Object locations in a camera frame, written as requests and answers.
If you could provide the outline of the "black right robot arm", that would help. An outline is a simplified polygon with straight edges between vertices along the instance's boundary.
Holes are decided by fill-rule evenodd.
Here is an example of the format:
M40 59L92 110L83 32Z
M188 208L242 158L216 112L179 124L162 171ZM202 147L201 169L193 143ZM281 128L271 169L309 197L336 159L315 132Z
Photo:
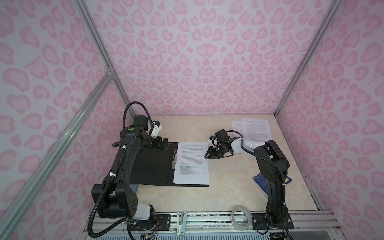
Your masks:
M205 155L206 159L219 160L235 154L248 154L256 158L261 175L266 179L268 201L266 221L271 229L285 226L289 217L286 205L286 177L290 163L280 147L273 140L252 142L242 137L210 136L212 145Z

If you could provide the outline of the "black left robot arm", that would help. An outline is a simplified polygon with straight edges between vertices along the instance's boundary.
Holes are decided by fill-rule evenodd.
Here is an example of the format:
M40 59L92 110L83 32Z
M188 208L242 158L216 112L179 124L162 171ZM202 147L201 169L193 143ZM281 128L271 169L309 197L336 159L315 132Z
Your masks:
M165 151L169 148L167 139L153 137L151 134L158 121L146 116L136 116L130 126L123 126L120 140L112 146L118 148L114 163L103 182L92 188L95 202L88 220L87 232L91 238L98 238L121 223L137 223L151 230L156 226L156 214L152 205L139 203L136 193L130 187L131 172L140 150ZM95 232L95 217L117 219L105 230Z

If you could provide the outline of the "printed paper sheet green highlight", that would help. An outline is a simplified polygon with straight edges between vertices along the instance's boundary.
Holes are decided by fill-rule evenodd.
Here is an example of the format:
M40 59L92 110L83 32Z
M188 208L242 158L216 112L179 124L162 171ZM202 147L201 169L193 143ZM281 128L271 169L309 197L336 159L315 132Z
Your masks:
M179 142L173 183L177 185L209 185L207 142Z

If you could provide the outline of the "white folder with black inside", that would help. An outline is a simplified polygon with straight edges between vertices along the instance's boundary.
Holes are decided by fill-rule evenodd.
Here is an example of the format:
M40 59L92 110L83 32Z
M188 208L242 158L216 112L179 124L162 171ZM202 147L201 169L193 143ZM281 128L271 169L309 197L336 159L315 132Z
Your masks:
M170 143L166 151L140 150L136 156L130 183L162 187L208 187L209 185L177 185L173 183L175 170L172 158L178 143Z

